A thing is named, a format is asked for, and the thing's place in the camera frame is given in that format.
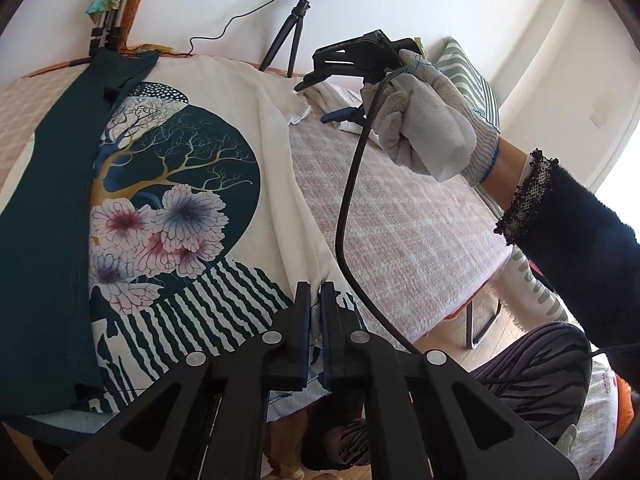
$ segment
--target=wooden floor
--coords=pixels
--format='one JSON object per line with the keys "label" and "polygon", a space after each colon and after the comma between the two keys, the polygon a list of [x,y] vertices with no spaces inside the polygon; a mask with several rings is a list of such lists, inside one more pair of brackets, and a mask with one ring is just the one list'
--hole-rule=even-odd
{"label": "wooden floor", "polygon": [[[487,288],[481,290],[474,300],[475,327],[484,326],[486,320],[495,313],[497,305],[498,300]],[[514,325],[508,312],[503,309],[500,317],[482,342],[474,350],[468,350],[465,342],[466,310],[463,310],[455,319],[441,322],[427,335],[421,337],[416,342],[416,346],[422,351],[440,349],[459,362],[466,370],[473,370],[498,355],[523,334],[524,332]],[[343,480],[369,480],[371,478],[369,466],[353,467],[340,472],[331,471],[331,473]],[[308,471],[304,480],[313,479],[319,474]]]}

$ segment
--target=triangular cutout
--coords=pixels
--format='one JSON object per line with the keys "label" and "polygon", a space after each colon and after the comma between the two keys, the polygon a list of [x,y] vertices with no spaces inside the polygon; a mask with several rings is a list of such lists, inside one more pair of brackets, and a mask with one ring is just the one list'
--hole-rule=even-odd
{"label": "triangular cutout", "polygon": [[145,451],[153,451],[174,408],[180,384],[173,383],[120,431],[120,438]]}
{"label": "triangular cutout", "polygon": [[487,450],[513,437],[511,425],[482,402],[468,386],[454,383],[451,389],[478,449]]}

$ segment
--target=black cable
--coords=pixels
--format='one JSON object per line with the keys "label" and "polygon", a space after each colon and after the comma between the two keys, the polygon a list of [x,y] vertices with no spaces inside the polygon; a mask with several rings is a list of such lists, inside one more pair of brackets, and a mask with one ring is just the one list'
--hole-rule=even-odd
{"label": "black cable", "polygon": [[[405,66],[402,66],[390,74],[388,74],[378,85],[378,90],[373,96],[373,101],[369,110],[377,110],[382,98],[382,92],[389,84],[389,82],[397,75],[403,73],[406,70]],[[422,355],[407,338],[405,338],[400,331],[391,324],[391,322],[385,317],[382,312],[378,310],[376,305],[369,299],[358,281],[353,277],[347,261],[344,258],[344,232],[347,225],[347,216],[349,214],[349,206],[351,205],[351,196],[353,195],[353,189],[356,184],[356,178],[358,177],[358,170],[360,169],[360,162],[362,161],[362,155],[367,145],[367,139],[369,139],[369,132],[373,124],[375,113],[367,114],[367,118],[362,126],[362,133],[356,146],[356,151],[353,154],[353,160],[351,161],[351,169],[349,170],[349,176],[347,177],[347,183],[344,186],[344,194],[342,196],[342,204],[340,204],[340,214],[338,215],[338,224],[335,228],[335,259],[338,261],[338,267],[344,275],[344,279],[351,285],[351,288],[356,293],[356,296],[360,298],[360,301],[364,304],[367,310],[373,314],[380,325],[382,325],[387,332],[389,332],[402,346],[404,346],[412,354]]]}
{"label": "black cable", "polygon": [[545,372],[539,373],[539,374],[523,374],[523,375],[519,375],[519,376],[514,376],[514,377],[505,377],[505,378],[498,378],[498,379],[478,379],[479,383],[482,384],[516,384],[516,383],[524,383],[526,381],[535,381],[538,379],[542,379],[544,377],[547,377],[551,374],[555,374],[556,372],[561,372],[562,370],[567,370],[568,368],[571,368],[572,366],[578,365],[583,361],[586,361],[588,359],[594,358],[596,357],[596,355],[600,355],[600,354],[604,354],[605,352],[611,352],[611,351],[620,351],[620,350],[635,350],[635,349],[640,349],[640,343],[631,343],[631,344],[627,344],[627,345],[615,345],[615,346],[607,346],[604,348],[601,348],[595,352],[591,352],[590,354],[585,355],[584,357],[581,357],[580,359],[576,359],[572,362],[569,362],[568,364],[564,364],[561,365],[557,368],[552,368],[551,370],[546,370]]}
{"label": "black cable", "polygon": [[253,14],[254,12],[256,12],[257,10],[262,9],[263,7],[266,7],[269,4],[272,4],[274,1],[276,0],[269,0],[267,3],[262,4],[260,7],[256,7],[254,10],[250,10],[249,12],[246,12],[244,14],[238,14],[237,16],[232,17],[227,24],[225,25],[225,28],[222,30],[222,34],[220,34],[219,36],[216,36],[215,38],[210,38],[208,36],[193,36],[191,38],[189,38],[189,44],[191,45],[191,49],[190,51],[188,51],[187,54],[190,54],[191,52],[193,52],[193,49],[195,48],[193,46],[193,40],[208,40],[208,41],[215,41],[215,40],[219,40],[220,38],[222,38],[222,36],[225,35],[226,33],[226,29],[228,28],[229,25],[231,25],[231,22],[236,19],[236,18],[244,18],[245,16],[248,16],[249,14]]}

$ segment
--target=tripod leg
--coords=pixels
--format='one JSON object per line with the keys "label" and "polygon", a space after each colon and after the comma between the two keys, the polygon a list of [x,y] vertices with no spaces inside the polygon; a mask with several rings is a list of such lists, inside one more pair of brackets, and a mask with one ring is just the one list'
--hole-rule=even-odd
{"label": "tripod leg", "polygon": [[273,40],[273,43],[271,43],[267,54],[265,54],[264,59],[260,64],[260,68],[258,69],[260,72],[264,72],[265,70],[267,70],[267,67],[273,62],[273,58],[276,57],[276,54],[280,50],[280,47],[284,43],[284,40],[287,39],[287,36],[291,32],[291,29],[294,27],[294,25],[296,25],[297,20],[298,18],[293,14],[287,16],[287,19],[282,24],[282,27],[280,27],[280,30],[276,34],[275,40]]}
{"label": "tripod leg", "polygon": [[293,76],[293,67],[296,64],[296,56],[298,55],[298,46],[300,45],[303,23],[303,17],[300,16],[296,20],[296,30],[293,31],[293,43],[291,44],[291,54],[289,56],[289,68],[287,68],[287,77],[289,78]]}

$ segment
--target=white glove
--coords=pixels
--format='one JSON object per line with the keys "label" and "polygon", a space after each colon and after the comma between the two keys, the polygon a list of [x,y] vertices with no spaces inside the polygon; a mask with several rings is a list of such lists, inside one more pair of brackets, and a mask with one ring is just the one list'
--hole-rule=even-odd
{"label": "white glove", "polygon": [[[494,166],[498,131],[423,57],[408,50],[400,56],[413,75],[397,76],[383,92],[373,123],[381,147],[415,173],[431,174],[439,182],[461,173],[476,186]],[[368,84],[360,91],[365,110],[376,89]]]}

